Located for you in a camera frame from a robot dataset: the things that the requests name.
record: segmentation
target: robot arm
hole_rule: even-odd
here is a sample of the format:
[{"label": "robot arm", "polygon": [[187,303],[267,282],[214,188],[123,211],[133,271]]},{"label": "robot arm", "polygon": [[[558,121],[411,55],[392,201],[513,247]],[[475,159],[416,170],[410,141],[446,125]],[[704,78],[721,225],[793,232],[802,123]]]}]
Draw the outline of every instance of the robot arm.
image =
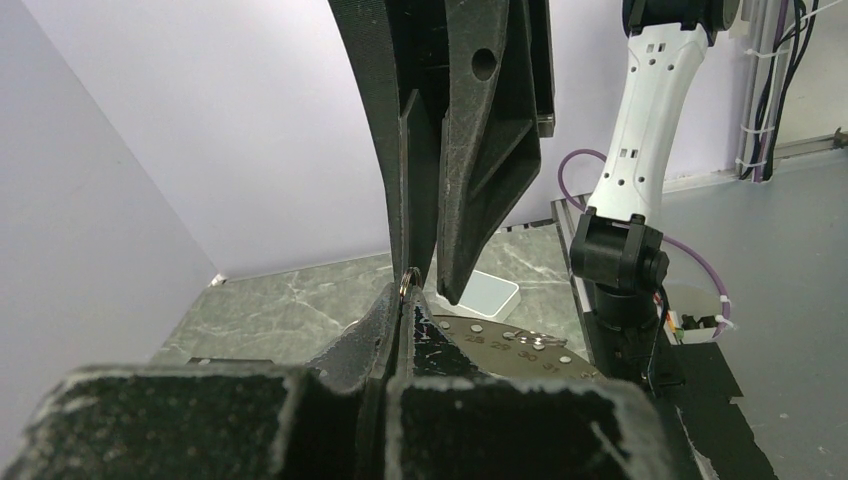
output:
[{"label": "robot arm", "polygon": [[606,167],[589,200],[596,214],[619,222],[659,213],[674,132],[686,92],[708,47],[701,25],[646,27],[630,37],[627,83]]},{"label": "robot arm", "polygon": [[[731,26],[738,7],[738,0],[624,2],[630,52],[624,97],[604,172],[570,252],[575,275],[602,290],[599,313],[614,326],[644,324],[644,318],[621,317],[648,315],[650,297],[665,279],[662,233],[650,225],[659,214],[674,133],[707,47]],[[640,301],[616,301],[605,312],[605,295]]]}]

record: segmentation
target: purple cable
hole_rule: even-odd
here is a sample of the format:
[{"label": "purple cable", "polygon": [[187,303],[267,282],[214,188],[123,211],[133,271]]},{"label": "purple cable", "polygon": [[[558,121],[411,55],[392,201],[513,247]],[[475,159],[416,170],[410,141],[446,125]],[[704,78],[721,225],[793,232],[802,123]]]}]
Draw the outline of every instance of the purple cable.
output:
[{"label": "purple cable", "polygon": [[[562,161],[559,163],[557,180],[559,181],[559,189],[562,192],[562,195],[565,197],[568,203],[574,205],[574,207],[579,209],[580,211],[584,211],[586,210],[586,206],[581,205],[580,202],[578,202],[573,196],[571,196],[570,193],[568,193],[568,189],[565,188],[565,181],[562,179],[562,174],[565,171],[565,165],[569,162],[569,160],[578,155],[591,155],[595,158],[600,159],[602,162],[606,162],[607,157],[606,155],[597,150],[581,148],[566,155],[565,158],[563,158]],[[724,286],[724,282],[721,281],[721,277],[718,276],[718,272],[716,272],[712,265],[707,262],[707,259],[702,257],[701,254],[699,254],[695,250],[693,250],[692,247],[684,244],[679,240],[675,240],[669,237],[668,235],[663,236],[663,241],[669,243],[670,245],[673,245],[674,247],[678,248],[682,252],[692,257],[696,262],[698,262],[699,265],[701,265],[704,271],[707,272],[707,275],[710,276],[713,281],[713,284],[715,284],[716,286],[716,290],[718,290],[719,295],[721,295],[722,297],[721,316],[724,317],[725,320],[730,320],[730,302],[725,301],[725,299],[727,299],[727,287]],[[716,327],[715,333],[713,334],[713,338],[716,338],[717,336],[721,335],[721,332],[724,331],[726,326],[726,323],[719,323],[718,327]]]}]

